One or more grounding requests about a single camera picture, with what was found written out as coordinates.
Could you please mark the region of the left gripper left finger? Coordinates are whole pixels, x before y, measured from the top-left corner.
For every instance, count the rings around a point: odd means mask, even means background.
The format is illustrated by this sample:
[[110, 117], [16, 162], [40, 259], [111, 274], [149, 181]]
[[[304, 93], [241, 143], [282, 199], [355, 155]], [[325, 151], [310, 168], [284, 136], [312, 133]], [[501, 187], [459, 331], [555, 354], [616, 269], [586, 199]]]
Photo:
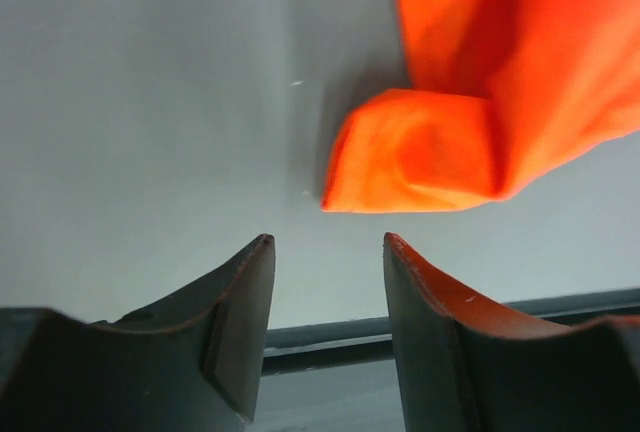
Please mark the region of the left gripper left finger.
[[256, 410], [275, 278], [262, 234], [116, 322], [1, 312], [5, 431], [241, 431]]

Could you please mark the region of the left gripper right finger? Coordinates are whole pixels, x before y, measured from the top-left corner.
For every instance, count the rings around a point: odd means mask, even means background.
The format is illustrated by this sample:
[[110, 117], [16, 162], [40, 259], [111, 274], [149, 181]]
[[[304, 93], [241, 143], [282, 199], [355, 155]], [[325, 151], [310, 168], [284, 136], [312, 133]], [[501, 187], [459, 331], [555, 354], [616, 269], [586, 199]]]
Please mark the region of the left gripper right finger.
[[409, 431], [635, 431], [639, 320], [561, 325], [500, 304], [384, 238]]

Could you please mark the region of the orange t-shirt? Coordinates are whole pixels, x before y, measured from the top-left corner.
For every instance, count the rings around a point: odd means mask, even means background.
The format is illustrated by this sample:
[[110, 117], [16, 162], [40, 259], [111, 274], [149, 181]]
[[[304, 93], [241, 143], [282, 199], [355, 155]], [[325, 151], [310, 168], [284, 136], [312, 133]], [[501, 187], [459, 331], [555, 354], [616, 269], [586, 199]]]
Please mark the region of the orange t-shirt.
[[639, 128], [639, 0], [397, 0], [411, 85], [353, 110], [326, 212], [506, 200]]

